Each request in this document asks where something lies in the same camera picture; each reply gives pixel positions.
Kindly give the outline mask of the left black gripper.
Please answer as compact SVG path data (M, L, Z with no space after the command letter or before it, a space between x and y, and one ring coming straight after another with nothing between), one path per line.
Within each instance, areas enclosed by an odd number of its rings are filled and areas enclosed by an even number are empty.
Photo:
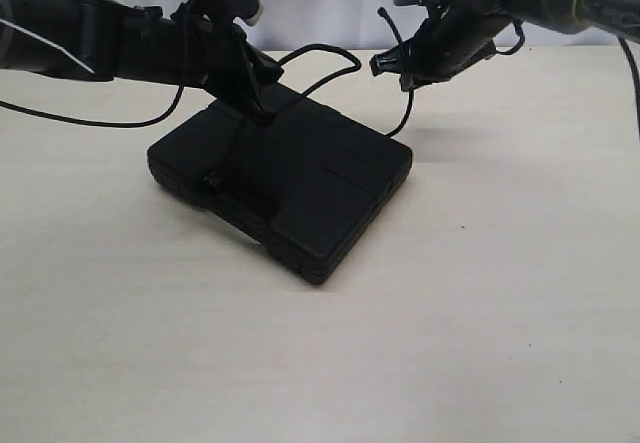
M262 90L277 83L283 68L252 46L235 23L238 12L224 4L189 0L171 19L188 30L190 72L203 74L203 88L258 127L268 126L275 111L263 101Z

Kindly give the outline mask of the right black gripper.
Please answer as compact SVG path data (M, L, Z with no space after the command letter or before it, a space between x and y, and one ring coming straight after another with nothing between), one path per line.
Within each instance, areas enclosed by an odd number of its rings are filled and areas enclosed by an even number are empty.
M497 53L498 6L499 0L448 0L425 7L428 16L410 39L371 57L372 75L400 75L405 92L451 80Z

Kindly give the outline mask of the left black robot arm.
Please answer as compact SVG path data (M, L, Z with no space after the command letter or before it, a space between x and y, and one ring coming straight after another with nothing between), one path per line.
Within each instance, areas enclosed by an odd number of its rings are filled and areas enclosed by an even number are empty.
M198 88L266 126L262 99L282 67L236 24L260 0L187 0L170 16L114 0L1 0L1 67L84 82L116 78Z

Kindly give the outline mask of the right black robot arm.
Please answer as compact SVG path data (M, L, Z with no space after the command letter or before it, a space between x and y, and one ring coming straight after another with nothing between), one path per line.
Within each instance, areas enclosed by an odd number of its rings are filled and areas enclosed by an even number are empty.
M447 82L498 54L495 38L508 26L531 24L574 35L598 28L630 41L639 39L639 0L393 0L422 6L426 19L412 37L374 55L375 76L400 77L410 92Z

